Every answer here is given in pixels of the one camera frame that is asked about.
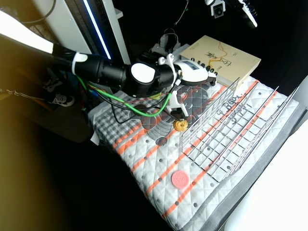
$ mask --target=shoe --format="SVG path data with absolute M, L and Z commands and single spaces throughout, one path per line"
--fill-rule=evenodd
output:
M 48 92 L 53 92 L 54 89 L 60 85 L 62 85 L 62 82 L 58 78 L 49 79 L 49 81 L 43 85 L 43 88 L 46 89 Z
M 65 95 L 61 95 L 60 93 L 56 93 L 54 99 L 52 102 L 52 104 L 58 104 L 61 105 L 62 107 L 69 107 L 72 106 L 75 102 L 75 98 L 73 96 L 65 96 Z

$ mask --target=pink disc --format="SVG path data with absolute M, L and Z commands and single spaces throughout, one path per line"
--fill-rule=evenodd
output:
M 171 176 L 171 182 L 174 187 L 183 189 L 188 185 L 188 175 L 184 171 L 176 171 Z

